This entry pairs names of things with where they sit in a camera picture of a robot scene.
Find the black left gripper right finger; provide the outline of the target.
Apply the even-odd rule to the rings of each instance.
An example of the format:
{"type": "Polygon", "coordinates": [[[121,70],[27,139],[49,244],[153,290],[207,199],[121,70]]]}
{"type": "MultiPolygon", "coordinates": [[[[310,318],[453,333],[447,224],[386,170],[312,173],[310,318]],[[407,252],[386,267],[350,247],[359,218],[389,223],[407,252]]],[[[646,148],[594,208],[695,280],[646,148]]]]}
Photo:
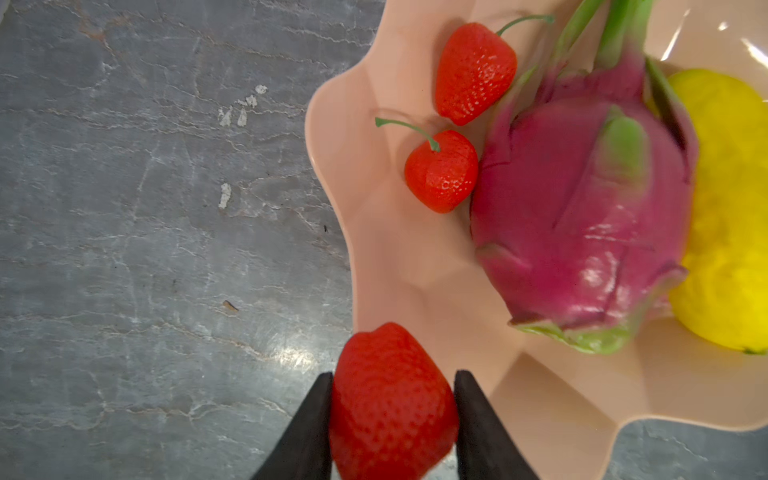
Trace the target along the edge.
{"type": "Polygon", "coordinates": [[[459,418],[456,453],[460,479],[539,480],[470,371],[456,372],[454,398],[459,418]]]}

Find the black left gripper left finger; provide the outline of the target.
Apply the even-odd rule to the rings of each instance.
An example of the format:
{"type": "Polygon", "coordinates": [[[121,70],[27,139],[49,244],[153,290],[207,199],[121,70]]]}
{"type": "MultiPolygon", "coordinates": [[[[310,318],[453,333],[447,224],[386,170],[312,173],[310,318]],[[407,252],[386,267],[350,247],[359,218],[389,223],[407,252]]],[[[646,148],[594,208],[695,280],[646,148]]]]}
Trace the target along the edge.
{"type": "Polygon", "coordinates": [[[251,476],[259,479],[331,478],[328,437],[333,374],[321,373],[272,452],[251,476]]]}

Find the red fake strawberry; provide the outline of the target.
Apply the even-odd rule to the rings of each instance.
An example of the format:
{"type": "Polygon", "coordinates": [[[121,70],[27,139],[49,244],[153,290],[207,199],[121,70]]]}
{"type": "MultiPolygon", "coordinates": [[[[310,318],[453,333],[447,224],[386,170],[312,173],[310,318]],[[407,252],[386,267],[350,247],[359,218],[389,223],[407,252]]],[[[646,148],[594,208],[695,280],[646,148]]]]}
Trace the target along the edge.
{"type": "Polygon", "coordinates": [[[338,359],[329,440],[344,479],[420,479],[457,440],[453,391],[419,342],[388,322],[338,359]]]}
{"type": "Polygon", "coordinates": [[[466,200],[476,185],[479,157],[461,133],[445,130],[435,135],[392,119],[375,118],[375,125],[398,125],[425,138],[407,157],[404,180],[411,193],[430,210],[445,214],[466,200]]]}
{"type": "Polygon", "coordinates": [[[531,20],[551,24],[554,17],[528,15],[496,31],[472,22],[450,35],[436,73],[435,107],[440,116],[464,126],[503,97],[515,78],[518,59],[502,35],[513,26],[531,20]]]}

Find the pink fake dragon fruit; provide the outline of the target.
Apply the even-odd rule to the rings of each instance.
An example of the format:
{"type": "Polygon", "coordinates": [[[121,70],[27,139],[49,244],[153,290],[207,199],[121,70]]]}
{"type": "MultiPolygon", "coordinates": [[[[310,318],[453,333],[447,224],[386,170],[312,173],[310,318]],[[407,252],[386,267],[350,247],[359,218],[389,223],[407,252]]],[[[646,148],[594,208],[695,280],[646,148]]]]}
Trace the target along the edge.
{"type": "Polygon", "coordinates": [[[645,52],[652,8],[612,2],[593,67],[576,71],[568,56],[599,3],[578,6],[500,100],[470,202],[512,327],[589,354],[621,349],[687,276],[699,142],[645,52]]]}

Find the yellow fake mango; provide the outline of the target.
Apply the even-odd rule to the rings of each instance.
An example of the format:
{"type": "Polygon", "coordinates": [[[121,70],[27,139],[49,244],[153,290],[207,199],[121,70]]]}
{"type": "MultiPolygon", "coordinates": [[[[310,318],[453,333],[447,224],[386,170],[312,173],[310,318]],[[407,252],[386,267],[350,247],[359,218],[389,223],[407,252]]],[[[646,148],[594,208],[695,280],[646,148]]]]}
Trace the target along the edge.
{"type": "Polygon", "coordinates": [[[677,319],[718,345],[767,351],[767,105],[712,70],[669,79],[699,140],[688,278],[669,297],[677,319]]]}

